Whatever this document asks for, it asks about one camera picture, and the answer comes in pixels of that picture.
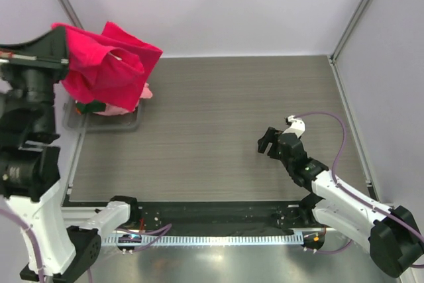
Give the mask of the magenta t shirt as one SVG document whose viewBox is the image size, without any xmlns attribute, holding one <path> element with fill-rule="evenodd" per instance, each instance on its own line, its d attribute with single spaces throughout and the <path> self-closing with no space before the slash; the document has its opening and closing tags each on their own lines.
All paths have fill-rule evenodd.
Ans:
<svg viewBox="0 0 424 283">
<path fill-rule="evenodd" d="M 62 85 L 80 103 L 99 101 L 134 111 L 162 49 L 143 42 L 113 22 L 96 34 L 64 23 L 69 71 Z"/>
</svg>

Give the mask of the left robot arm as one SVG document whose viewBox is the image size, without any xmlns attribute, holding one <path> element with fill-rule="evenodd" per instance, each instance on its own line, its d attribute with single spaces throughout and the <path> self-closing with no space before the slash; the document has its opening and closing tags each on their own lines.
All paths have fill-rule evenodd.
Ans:
<svg viewBox="0 0 424 283">
<path fill-rule="evenodd" d="M 103 238 L 140 219 L 135 198 L 115 196 L 83 225 L 64 223 L 54 85 L 68 73 L 68 56 L 64 27 L 1 47 L 1 78 L 10 85 L 1 94 L 1 195 L 22 230 L 27 281 L 75 282 L 97 260 Z"/>
</svg>

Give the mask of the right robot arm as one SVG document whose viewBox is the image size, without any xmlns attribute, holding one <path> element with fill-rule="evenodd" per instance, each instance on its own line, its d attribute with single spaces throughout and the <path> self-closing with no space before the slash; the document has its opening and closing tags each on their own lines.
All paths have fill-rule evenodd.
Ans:
<svg viewBox="0 0 424 283">
<path fill-rule="evenodd" d="M 309 195 L 301 216 L 336 229 L 360 245 L 374 264 L 392 278 L 400 277 L 423 256 L 423 236 L 412 213 L 395 209 L 356 190 L 322 162 L 310 157 L 301 131 L 270 127 L 258 139 L 258 152 L 279 160 L 295 184 Z"/>
</svg>

